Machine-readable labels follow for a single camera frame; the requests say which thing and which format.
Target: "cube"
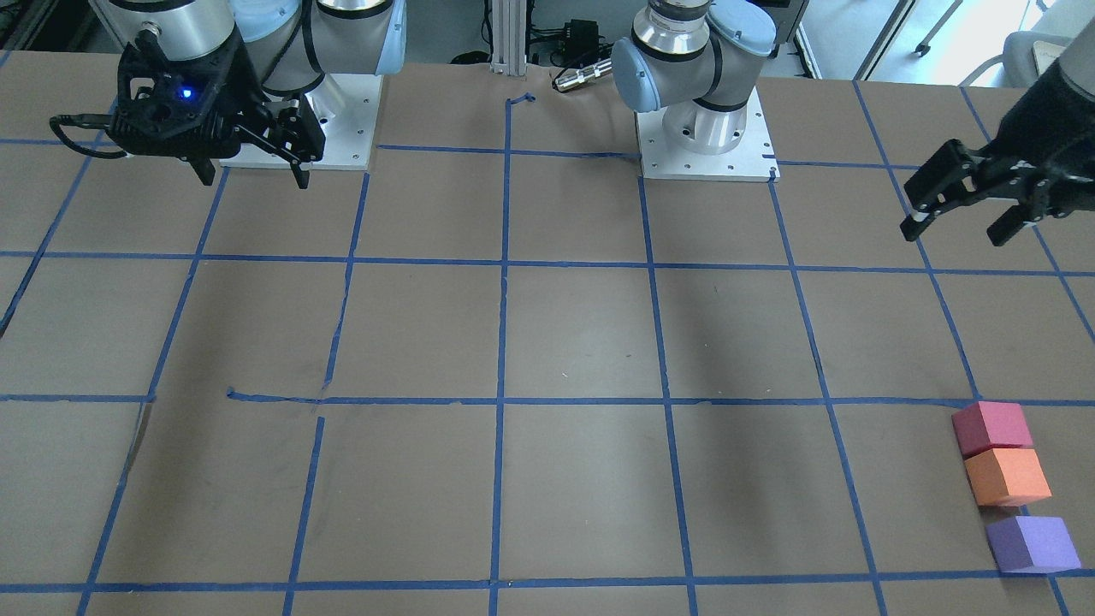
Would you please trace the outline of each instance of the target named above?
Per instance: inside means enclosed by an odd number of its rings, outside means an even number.
[[[989,450],[966,461],[979,505],[1022,507],[1052,496],[1034,450]]]
[[[1060,518],[1008,518],[990,524],[988,533],[1003,573],[1057,573],[1082,567]]]
[[[964,458],[1005,448],[1033,448],[1023,407],[1012,403],[975,403],[952,416]]]

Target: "orange cube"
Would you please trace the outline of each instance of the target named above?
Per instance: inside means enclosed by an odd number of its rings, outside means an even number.
[[[979,505],[1022,507],[1052,495],[1034,450],[989,450],[966,461]]]

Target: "purple cube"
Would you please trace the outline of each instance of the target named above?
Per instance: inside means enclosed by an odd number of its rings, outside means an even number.
[[[1056,573],[1082,567],[1060,518],[1008,518],[990,524],[988,533],[1003,573]]]

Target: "white mounting plate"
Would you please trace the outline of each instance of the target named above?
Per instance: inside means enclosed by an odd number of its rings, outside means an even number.
[[[342,73],[330,77],[334,77],[338,86],[346,93],[346,108],[323,124],[323,133],[327,138],[323,148],[323,160],[313,162],[311,167],[337,171],[368,170],[377,115],[380,112],[383,78],[377,74]],[[239,154],[221,160],[220,163],[223,166],[250,168],[289,168],[288,162],[251,143],[244,143]]]
[[[780,165],[775,163],[772,137],[753,88],[746,103],[749,114],[741,142],[724,154],[701,154],[685,150],[666,138],[661,117],[665,108],[638,113],[638,149],[643,153],[643,176],[652,179],[714,179],[723,182],[768,182]]]

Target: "cable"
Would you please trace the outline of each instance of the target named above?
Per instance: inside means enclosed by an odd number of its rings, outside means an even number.
[[[105,130],[111,124],[111,116],[108,115],[94,115],[94,114],[81,114],[81,115],[55,115],[49,118],[49,128],[57,135],[57,138],[61,140],[62,143],[69,147],[69,149],[82,153],[83,155],[90,155],[91,158],[102,158],[106,160],[116,160],[119,158],[125,158],[129,155],[125,150],[118,150],[116,152],[101,152],[92,149],[88,149],[72,139],[69,139],[68,135],[61,126],[78,126],[80,128],[89,128],[92,130]]]

